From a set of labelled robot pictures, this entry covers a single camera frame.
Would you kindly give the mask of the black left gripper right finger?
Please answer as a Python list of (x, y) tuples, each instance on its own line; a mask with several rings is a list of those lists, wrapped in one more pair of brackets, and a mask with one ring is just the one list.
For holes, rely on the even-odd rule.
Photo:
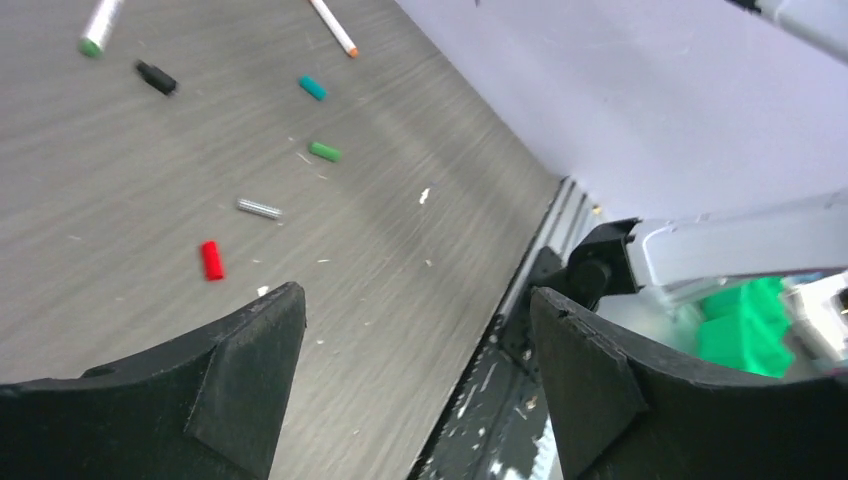
[(568, 479), (843, 479), (844, 375), (785, 382), (705, 362), (548, 289), (537, 359)]

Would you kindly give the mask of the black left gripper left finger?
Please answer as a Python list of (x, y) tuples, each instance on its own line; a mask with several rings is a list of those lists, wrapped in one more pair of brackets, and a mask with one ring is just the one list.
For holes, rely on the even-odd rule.
[(285, 283), (77, 379), (1, 388), (5, 479), (266, 479), (306, 329)]

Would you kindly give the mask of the red pen cap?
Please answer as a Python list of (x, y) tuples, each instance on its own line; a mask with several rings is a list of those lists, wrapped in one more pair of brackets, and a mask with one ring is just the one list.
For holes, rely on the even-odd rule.
[(204, 275), (207, 281), (220, 281), (225, 278), (223, 262), (215, 241), (206, 241), (199, 247)]

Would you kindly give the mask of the white pen green tip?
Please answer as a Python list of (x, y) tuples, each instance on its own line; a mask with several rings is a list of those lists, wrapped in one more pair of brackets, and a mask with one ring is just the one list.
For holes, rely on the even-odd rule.
[(78, 51), (89, 58), (98, 58), (111, 38), (124, 0), (100, 0), (78, 41)]

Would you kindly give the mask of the white pen orange tip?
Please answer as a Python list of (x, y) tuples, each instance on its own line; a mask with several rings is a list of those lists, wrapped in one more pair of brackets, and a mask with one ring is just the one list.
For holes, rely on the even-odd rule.
[(357, 58), (359, 51), (346, 30), (339, 23), (324, 0), (310, 0), (310, 4), (350, 58)]

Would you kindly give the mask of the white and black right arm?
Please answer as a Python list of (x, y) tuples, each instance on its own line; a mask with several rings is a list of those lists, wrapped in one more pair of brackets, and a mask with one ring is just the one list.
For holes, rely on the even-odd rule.
[(713, 167), (683, 135), (718, 127), (694, 104), (663, 129), (668, 163), (641, 155), (620, 200), (656, 186), (659, 212), (719, 198), (728, 213), (620, 220), (593, 230), (534, 292), (545, 393), (568, 479), (843, 479), (846, 375), (785, 383), (698, 360), (593, 312), (604, 296), (710, 277), (847, 266), (847, 193), (801, 198), (763, 137)]

